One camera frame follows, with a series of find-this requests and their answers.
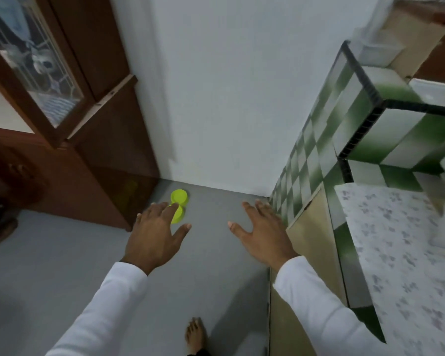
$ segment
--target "forearm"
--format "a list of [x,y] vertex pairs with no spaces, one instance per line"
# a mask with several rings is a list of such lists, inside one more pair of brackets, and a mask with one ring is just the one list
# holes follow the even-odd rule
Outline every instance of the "forearm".
[[297,315],[319,356],[387,355],[385,344],[326,287],[305,257],[287,261],[274,288]]
[[92,301],[46,356],[118,355],[146,286],[147,275],[142,270],[115,263]]

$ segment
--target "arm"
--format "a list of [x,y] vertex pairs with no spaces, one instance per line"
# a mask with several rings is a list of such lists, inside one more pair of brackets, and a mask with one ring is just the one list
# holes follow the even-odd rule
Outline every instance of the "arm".
[[274,283],[318,355],[388,355],[379,341],[326,287],[303,256],[286,261]]
[[386,345],[346,308],[290,242],[285,225],[270,205],[243,203],[254,226],[248,233],[229,228],[257,260],[278,271],[275,290],[291,306],[318,355],[388,355]]
[[145,295],[147,275],[178,252],[190,224],[174,235],[174,203],[152,204],[137,215],[125,256],[115,263],[90,304],[46,356],[117,356],[125,330]]

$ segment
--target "bare foot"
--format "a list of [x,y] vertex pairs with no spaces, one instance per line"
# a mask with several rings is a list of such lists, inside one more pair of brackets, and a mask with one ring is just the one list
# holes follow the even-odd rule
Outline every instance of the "bare foot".
[[201,319],[194,317],[191,319],[186,328],[184,339],[191,355],[197,354],[199,350],[206,346],[206,334]]

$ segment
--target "cabinet door frame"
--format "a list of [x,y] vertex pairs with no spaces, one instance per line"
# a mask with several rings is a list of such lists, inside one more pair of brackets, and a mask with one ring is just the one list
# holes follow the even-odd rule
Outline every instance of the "cabinet door frame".
[[71,77],[83,94],[83,99],[78,102],[60,125],[54,128],[1,55],[0,92],[36,134],[45,139],[49,146],[57,148],[74,130],[75,126],[81,121],[89,108],[95,104],[96,100],[48,0],[35,0],[35,2],[48,26],[50,35],[69,68]]

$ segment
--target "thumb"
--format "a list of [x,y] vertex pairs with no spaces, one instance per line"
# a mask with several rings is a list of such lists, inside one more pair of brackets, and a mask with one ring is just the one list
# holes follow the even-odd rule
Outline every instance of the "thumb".
[[181,245],[184,237],[188,234],[190,230],[191,230],[191,224],[185,223],[184,225],[181,225],[180,228],[175,232],[173,236],[178,246]]
[[238,239],[242,239],[243,237],[249,235],[249,233],[244,230],[238,223],[229,221],[227,225],[229,226],[229,230],[231,230],[231,232],[236,235]]

